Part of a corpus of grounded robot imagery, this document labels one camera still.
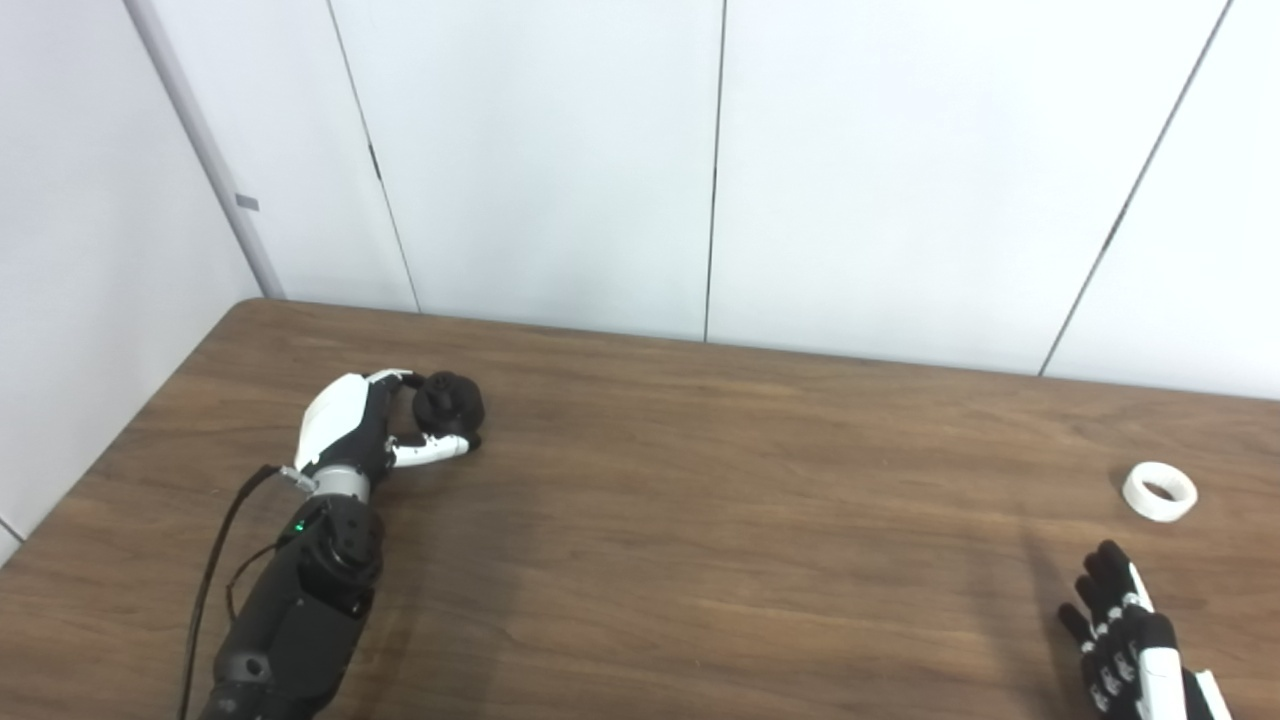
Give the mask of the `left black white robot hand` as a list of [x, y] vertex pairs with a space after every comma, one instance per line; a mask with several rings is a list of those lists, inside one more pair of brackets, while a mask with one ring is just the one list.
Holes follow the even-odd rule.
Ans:
[[[413, 391], [410, 411], [419, 432], [396, 436], [389, 416], [404, 388]], [[348, 468], [376, 483], [392, 469], [442, 462], [479, 448], [485, 415], [479, 386], [453, 372], [347, 373], [307, 406], [294, 469], [317, 480], [325, 468]]]

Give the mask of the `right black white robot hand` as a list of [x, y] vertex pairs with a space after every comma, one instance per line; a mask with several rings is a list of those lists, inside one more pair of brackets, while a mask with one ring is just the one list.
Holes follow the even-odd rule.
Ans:
[[1057, 618], [1080, 655], [1101, 719], [1230, 719], [1215, 675], [1183, 662], [1172, 621], [1155, 610], [1137, 565], [1106, 539], [1083, 560], [1076, 601]]

